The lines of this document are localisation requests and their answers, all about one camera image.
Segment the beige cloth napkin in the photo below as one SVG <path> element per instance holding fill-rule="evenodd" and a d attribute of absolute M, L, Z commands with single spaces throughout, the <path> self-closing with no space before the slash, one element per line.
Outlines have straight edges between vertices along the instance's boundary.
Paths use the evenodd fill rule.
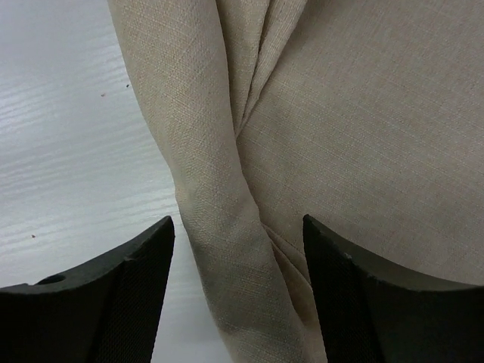
<path fill-rule="evenodd" d="M 111 1 L 235 362 L 326 359 L 303 217 L 483 282 L 481 1 Z"/>

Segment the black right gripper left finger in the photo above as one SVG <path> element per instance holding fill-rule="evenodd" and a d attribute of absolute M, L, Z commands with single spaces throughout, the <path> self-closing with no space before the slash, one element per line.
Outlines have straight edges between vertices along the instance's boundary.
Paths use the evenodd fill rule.
<path fill-rule="evenodd" d="M 1 289 L 1 360 L 149 362 L 175 243 L 170 217 L 36 284 Z"/>

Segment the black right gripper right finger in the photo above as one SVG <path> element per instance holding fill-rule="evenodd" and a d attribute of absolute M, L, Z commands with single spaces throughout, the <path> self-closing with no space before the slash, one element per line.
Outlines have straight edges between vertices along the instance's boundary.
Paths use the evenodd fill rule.
<path fill-rule="evenodd" d="M 483 288 L 384 259 L 303 218 L 329 362 L 481 362 Z"/>

